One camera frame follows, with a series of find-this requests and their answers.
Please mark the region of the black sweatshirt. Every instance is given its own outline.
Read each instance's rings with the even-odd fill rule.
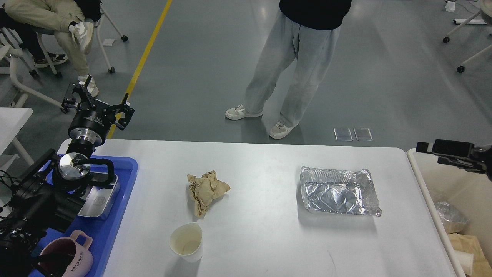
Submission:
[[[352,0],[280,0],[280,10],[290,20],[317,30],[338,28]]]

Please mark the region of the black shoe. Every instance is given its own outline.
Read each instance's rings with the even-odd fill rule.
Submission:
[[[48,53],[48,56],[50,56],[51,62],[53,62],[53,65],[61,65],[64,62],[68,60],[67,56],[65,54],[53,54],[53,53]],[[45,67],[48,67],[48,61],[46,61],[45,58],[43,59],[34,59],[34,67],[38,69],[43,69]]]

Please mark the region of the mug handle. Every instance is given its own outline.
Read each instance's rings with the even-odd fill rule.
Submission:
[[[86,241],[84,242],[84,245],[83,245],[82,247],[88,250],[88,249],[89,249],[89,247],[90,247],[90,246],[91,246],[91,244],[92,244],[92,238],[91,238],[91,237],[89,237],[88,235],[86,235],[86,233],[84,233],[84,232],[82,232],[82,231],[80,231],[80,230],[75,230],[75,231],[73,231],[73,232],[72,232],[72,234],[70,235],[70,238],[71,238],[71,239],[73,239],[74,241],[76,241],[76,240],[77,240],[77,238],[78,238],[80,235],[81,235],[82,237],[86,238]]]

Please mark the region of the shoe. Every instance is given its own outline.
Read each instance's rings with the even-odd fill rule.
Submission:
[[[68,30],[73,34],[75,40],[80,45],[80,51],[89,54],[92,46],[92,35],[94,33],[94,24],[92,22],[79,22],[75,25],[68,26]]]
[[[243,119],[245,117],[256,117],[256,116],[261,116],[263,113],[249,113],[245,110],[245,107],[243,104],[236,106],[235,108],[230,108],[225,112],[225,117],[229,118],[230,120],[238,120],[238,119]]]
[[[65,54],[53,54],[53,53],[48,53],[48,56],[50,56],[51,62],[53,65],[61,65],[64,62],[68,61],[68,58]],[[45,58],[42,58],[40,60],[34,59],[34,67],[37,69],[43,69],[45,67],[48,67],[48,61]]]
[[[83,85],[86,83],[89,75],[79,76],[79,85]],[[99,89],[95,85],[94,77],[91,78],[89,85],[87,86],[87,90],[91,94],[93,98],[95,98],[99,94]]]
[[[282,122],[278,121],[275,126],[270,130],[270,136],[273,139],[282,139],[290,133],[292,128],[285,126]]]

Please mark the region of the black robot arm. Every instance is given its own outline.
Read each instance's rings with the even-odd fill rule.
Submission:
[[[70,257],[31,257],[33,249],[48,228],[62,233],[67,230],[85,203],[80,197],[87,186],[109,187],[114,178],[113,163],[91,155],[105,142],[113,124],[121,130],[128,125],[134,110],[126,102],[128,95],[114,106],[93,99],[86,88],[90,78],[84,85],[70,84],[62,103],[64,108],[77,109],[68,129],[72,141],[67,152],[59,156],[49,149],[10,186],[12,212],[0,221],[0,277],[27,277],[33,268],[46,277],[62,276]],[[80,98],[78,104],[74,94]],[[119,114],[124,117],[117,120]],[[91,164],[106,165],[108,179],[94,181]],[[48,183],[50,173],[52,181]],[[56,260],[59,270],[46,272],[38,265],[46,260]]]
[[[419,142],[417,152],[438,156],[437,162],[486,174],[492,181],[492,147],[476,147],[473,143],[436,139],[435,143]]]

